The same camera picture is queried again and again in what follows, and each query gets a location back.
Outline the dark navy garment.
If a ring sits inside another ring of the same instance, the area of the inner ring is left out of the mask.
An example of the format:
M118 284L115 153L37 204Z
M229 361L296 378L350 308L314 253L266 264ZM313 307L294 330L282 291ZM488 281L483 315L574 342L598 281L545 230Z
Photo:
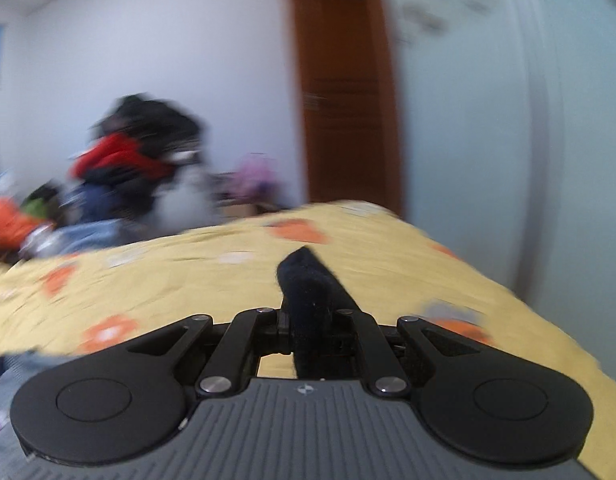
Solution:
M297 377L337 380L355 376L352 336L346 348L333 345L332 314L339 309L355 312L359 306L337 277L308 247L288 255L276 276L283 294L282 309L291 319Z

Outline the pile of dark red clothes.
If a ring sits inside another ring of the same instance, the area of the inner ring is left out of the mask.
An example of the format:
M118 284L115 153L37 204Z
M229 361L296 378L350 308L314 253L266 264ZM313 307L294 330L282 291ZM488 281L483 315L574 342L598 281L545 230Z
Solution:
M95 138L70 168L85 222L138 220L186 162L199 162L205 125L177 104L130 94L94 126Z

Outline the pink plastic bag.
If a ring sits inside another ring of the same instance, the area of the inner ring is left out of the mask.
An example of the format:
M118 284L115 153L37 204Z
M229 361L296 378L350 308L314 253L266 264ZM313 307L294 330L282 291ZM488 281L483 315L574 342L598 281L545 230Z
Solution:
M250 153L231 173L229 193L242 202L268 202L273 200L278 185L274 160L262 153Z

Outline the brown wooden door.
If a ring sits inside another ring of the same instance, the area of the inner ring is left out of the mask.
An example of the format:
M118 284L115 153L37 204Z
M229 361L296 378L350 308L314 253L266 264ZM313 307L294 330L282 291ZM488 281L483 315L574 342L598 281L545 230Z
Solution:
M404 210L397 89L381 0L289 0L309 200Z

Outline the yellow carrot print quilt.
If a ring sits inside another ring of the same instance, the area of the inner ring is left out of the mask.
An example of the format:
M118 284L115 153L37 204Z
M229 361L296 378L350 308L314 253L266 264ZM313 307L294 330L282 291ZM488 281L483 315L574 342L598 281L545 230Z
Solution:
M582 463L616 479L616 382L573 338L380 206L316 204L124 247L0 264L0 356L80 354L195 313L277 307L276 268L309 246L378 323L421 315L554 368L594 406Z

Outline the orange plastic bag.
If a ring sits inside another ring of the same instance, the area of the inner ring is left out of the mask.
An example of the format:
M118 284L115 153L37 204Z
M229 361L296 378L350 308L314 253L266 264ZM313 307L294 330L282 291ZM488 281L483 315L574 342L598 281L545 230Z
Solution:
M40 226L53 228L54 223L29 216L9 198L0 197L0 250L19 250L27 237Z

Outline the white wardrobe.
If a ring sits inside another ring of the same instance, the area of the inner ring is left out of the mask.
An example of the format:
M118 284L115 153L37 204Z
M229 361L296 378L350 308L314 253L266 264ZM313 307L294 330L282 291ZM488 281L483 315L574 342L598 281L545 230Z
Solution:
M407 218L616 380L616 0L386 0Z

